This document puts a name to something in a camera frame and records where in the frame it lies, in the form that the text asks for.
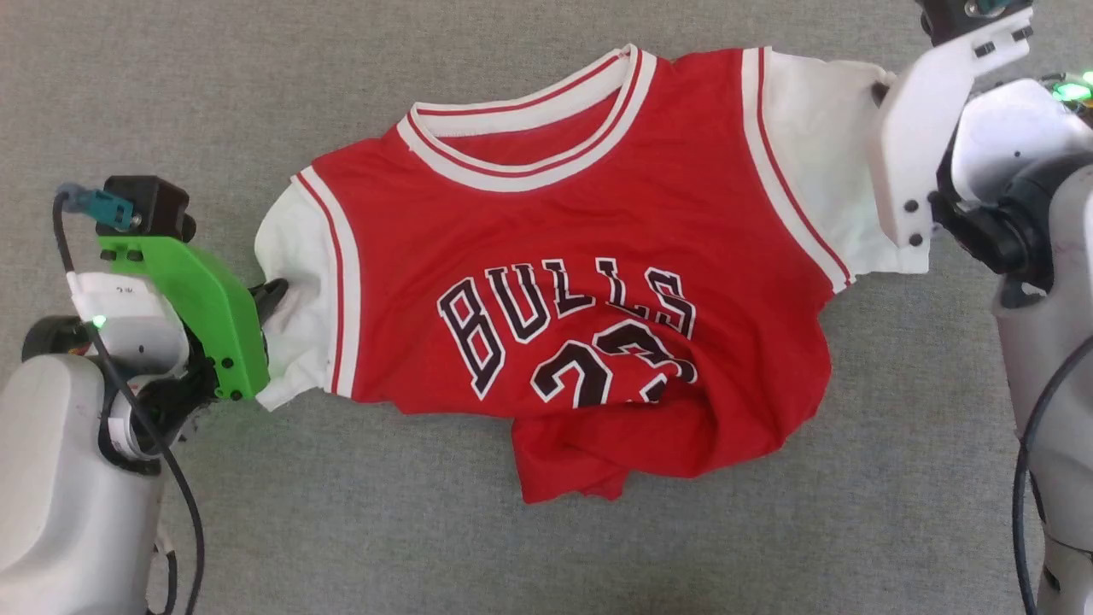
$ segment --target jersey collar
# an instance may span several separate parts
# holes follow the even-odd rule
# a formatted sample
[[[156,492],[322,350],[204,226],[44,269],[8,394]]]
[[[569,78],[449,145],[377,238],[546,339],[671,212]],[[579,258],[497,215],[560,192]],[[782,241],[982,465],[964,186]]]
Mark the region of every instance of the jersey collar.
[[[541,188],[584,170],[619,143],[645,100],[656,64],[656,56],[627,45],[521,98],[471,105],[415,103],[399,121],[398,133],[425,164],[454,181],[496,192]],[[614,106],[591,137],[531,164],[494,164],[440,141],[444,137],[530,130],[576,115],[616,91]]]

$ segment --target red stripe trim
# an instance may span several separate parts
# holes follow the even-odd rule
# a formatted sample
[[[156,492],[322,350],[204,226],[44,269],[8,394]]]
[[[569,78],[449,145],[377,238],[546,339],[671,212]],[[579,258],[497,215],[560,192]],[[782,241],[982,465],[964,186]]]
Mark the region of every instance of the red stripe trim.
[[[771,158],[771,166],[774,167],[774,173],[775,175],[778,176],[778,181],[781,184],[781,189],[785,190],[786,196],[789,198],[789,202],[792,203],[794,209],[797,211],[797,215],[801,218],[801,222],[804,222],[804,226],[809,229],[810,233],[812,233],[812,237],[816,239],[816,243],[819,243],[824,248],[824,251],[831,255],[831,257],[835,260],[835,263],[838,264],[838,268],[843,271],[843,274],[846,276],[846,283],[849,284],[850,270],[846,268],[846,264],[843,263],[843,259],[841,259],[838,255],[835,253],[835,250],[832,249],[830,245],[827,245],[827,241],[823,240],[823,237],[821,237],[820,233],[816,232],[815,226],[813,226],[812,222],[809,221],[808,215],[804,214],[804,210],[801,209],[801,204],[797,201],[797,197],[794,196],[794,191],[789,188],[789,181],[786,180],[786,175],[781,172],[781,167],[778,166],[778,159],[774,157],[774,147],[771,145],[771,138],[766,133],[766,121],[763,118],[763,84],[765,80],[766,80],[766,49],[760,49],[759,50],[759,105],[756,106],[756,108],[759,109],[759,130],[760,133],[763,135],[763,145],[766,147],[766,155],[767,157]]]
[[[569,90],[573,90],[574,87],[580,85],[581,83],[584,83],[584,82],[588,81],[589,79],[596,76],[597,74],[603,72],[604,70],[608,69],[608,67],[610,67],[611,64],[613,64],[616,61],[619,61],[619,59],[622,58],[622,57],[623,56],[621,56],[621,55],[619,55],[619,56],[612,56],[606,62],[603,62],[602,64],[596,67],[595,70],[592,70],[588,74],[583,75],[580,79],[575,80],[573,83],[568,83],[568,84],[566,84],[563,87],[559,87],[557,90],[555,90],[553,92],[548,92],[546,94],[543,94],[542,96],[540,96],[538,98],[534,98],[532,100],[528,100],[526,103],[518,103],[518,104],[515,104],[515,105],[507,105],[507,106],[503,106],[503,107],[489,107],[489,108],[477,108],[477,109],[418,109],[418,115],[437,115],[437,116],[482,115],[482,114],[486,114],[486,113],[502,113],[502,111],[506,111],[506,110],[519,110],[519,109],[528,108],[528,107],[538,105],[540,103],[544,103],[544,102],[546,102],[546,100],[549,100],[551,98],[555,98],[557,96],[561,96],[562,94],[565,94]]]
[[[622,119],[622,115],[626,111],[626,107],[630,106],[630,100],[634,97],[634,91],[637,88],[637,78],[640,74],[640,71],[642,71],[642,54],[637,54],[637,59],[636,59],[636,61],[634,63],[634,72],[633,72],[632,79],[630,80],[630,85],[628,85],[628,87],[626,90],[626,94],[625,94],[625,96],[623,98],[622,106],[619,107],[619,113],[615,114],[614,118],[611,120],[611,123],[608,126],[607,130],[604,130],[603,133],[600,134],[598,139],[596,139],[595,141],[592,141],[591,143],[589,143],[587,146],[585,146],[584,149],[581,149],[579,152],[576,152],[576,153],[574,153],[571,156],[564,157],[562,159],[556,159],[556,161],[554,161],[554,162],[552,162],[550,164],[546,164],[544,166],[540,166],[538,168],[533,168],[531,170],[494,170],[492,168],[483,168],[481,166],[478,166],[478,165],[474,165],[472,163],[469,163],[469,162],[466,162],[463,159],[460,159],[460,158],[451,155],[447,151],[445,151],[445,150],[443,150],[440,147],[437,147],[432,141],[430,141],[428,138],[426,138],[425,133],[422,131],[422,129],[413,120],[413,114],[408,115],[407,118],[410,120],[410,127],[413,128],[413,131],[418,133],[418,138],[420,138],[425,144],[427,144],[430,146],[430,149],[432,149],[436,153],[443,155],[448,161],[450,161],[450,162],[453,162],[455,164],[458,164],[459,166],[462,166],[463,168],[468,168],[468,169],[474,170],[477,173],[482,173],[483,175],[492,175],[494,177],[528,177],[528,176],[531,176],[531,175],[536,175],[536,174],[542,173],[544,170],[550,170],[551,168],[561,166],[561,165],[566,164],[568,162],[572,162],[573,159],[576,159],[576,158],[585,155],[589,151],[593,150],[604,139],[607,139],[608,135],[611,133],[611,131],[614,130],[615,126],[619,125],[619,121]]]
[[[319,203],[319,208],[322,209],[322,213],[326,214],[327,216],[327,223],[330,224],[330,237],[334,241],[334,263],[336,263],[334,275],[338,277],[338,341],[334,344],[334,375],[330,379],[330,392],[337,395],[338,375],[341,374],[342,332],[344,331],[344,323],[342,322],[342,305],[344,305],[343,303],[344,291],[342,288],[341,243],[339,243],[338,240],[338,232],[334,230],[334,218],[330,214],[330,210],[327,208],[327,204],[322,202],[322,199],[319,198],[319,194],[318,192],[315,191],[315,188],[313,188],[312,185],[307,182],[307,179],[304,178],[303,173],[297,173],[296,178],[299,179],[299,182],[303,184],[304,188],[306,188],[307,191],[310,192],[312,198],[315,199],[315,202]]]

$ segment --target jersey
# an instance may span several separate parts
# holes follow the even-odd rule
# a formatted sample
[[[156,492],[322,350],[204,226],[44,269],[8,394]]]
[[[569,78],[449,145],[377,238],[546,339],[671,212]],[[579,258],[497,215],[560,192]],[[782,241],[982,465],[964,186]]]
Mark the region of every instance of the jersey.
[[[872,197],[870,88],[890,80],[630,45],[529,96],[413,105],[263,220],[256,253],[290,288],[260,402],[320,388],[514,419],[528,502],[775,451],[823,399],[828,299],[927,269]]]

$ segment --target jersey sleeve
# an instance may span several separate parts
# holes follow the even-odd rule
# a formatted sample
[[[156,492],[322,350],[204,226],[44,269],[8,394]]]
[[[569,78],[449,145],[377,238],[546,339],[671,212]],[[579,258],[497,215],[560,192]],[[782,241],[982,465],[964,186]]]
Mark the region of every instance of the jersey sleeve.
[[[266,279],[289,281],[262,326],[270,383],[257,400],[271,411],[312,389],[344,397],[352,391],[356,345],[349,342],[357,327],[346,319],[359,317],[346,316],[345,306],[360,312],[360,288],[344,276],[355,265],[355,250],[344,246],[352,243],[344,214],[332,196],[324,198],[324,189],[310,167],[294,176],[255,237]]]
[[[850,61],[743,52],[744,132],[786,227],[838,292],[872,271],[921,273],[927,247],[898,248],[881,229],[867,141],[877,82],[895,75]]]

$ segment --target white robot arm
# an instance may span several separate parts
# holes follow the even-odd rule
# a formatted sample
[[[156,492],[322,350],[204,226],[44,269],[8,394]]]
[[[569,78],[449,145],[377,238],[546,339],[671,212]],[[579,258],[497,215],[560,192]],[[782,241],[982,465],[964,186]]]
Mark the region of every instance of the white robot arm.
[[[1030,615],[1093,615],[1091,110],[1030,80],[967,100],[977,76],[1027,54],[1031,2],[920,4],[936,47],[886,92],[871,144],[882,226],[925,248],[938,223],[1001,275],[992,311],[1021,435],[1022,602]],[[1090,85],[1076,86],[1088,95]],[[1038,600],[1024,555],[1029,474],[1046,543]]]
[[[268,381],[260,323],[287,284],[248,289],[210,255],[184,245],[196,224],[184,213],[186,193],[166,181],[111,177],[107,187],[126,197],[62,186],[55,199],[58,248],[79,316],[32,328],[23,364],[0,394],[4,615],[151,613],[153,549],[168,560],[171,613],[177,559],[157,532],[165,470],[193,521],[196,570],[186,603],[192,613],[203,532],[171,447],[188,435],[198,409],[252,397]],[[75,273],[63,210],[98,220],[102,257],[124,258],[122,269],[142,274]]]

